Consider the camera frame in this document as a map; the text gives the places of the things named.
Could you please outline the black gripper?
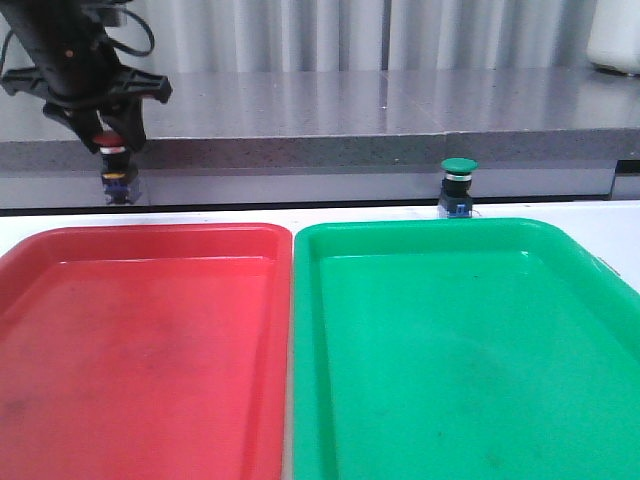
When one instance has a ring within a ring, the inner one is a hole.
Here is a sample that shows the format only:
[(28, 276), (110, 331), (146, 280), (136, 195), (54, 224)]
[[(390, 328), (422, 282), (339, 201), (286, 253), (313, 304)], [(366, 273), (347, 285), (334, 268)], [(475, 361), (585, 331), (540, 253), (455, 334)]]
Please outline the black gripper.
[[(119, 51), (145, 57), (155, 48), (149, 25), (125, 1), (3, 1), (1, 15), (33, 62), (1, 76), (8, 94), (24, 92), (48, 101), (44, 116), (71, 130), (92, 154), (99, 151), (94, 142), (99, 134), (102, 145), (122, 145), (133, 152), (144, 147), (141, 99), (165, 104), (172, 89), (167, 77), (120, 62)], [(147, 49), (129, 47), (106, 32), (126, 17), (146, 33)], [(109, 129), (103, 132), (94, 110), (64, 107), (99, 108)]]

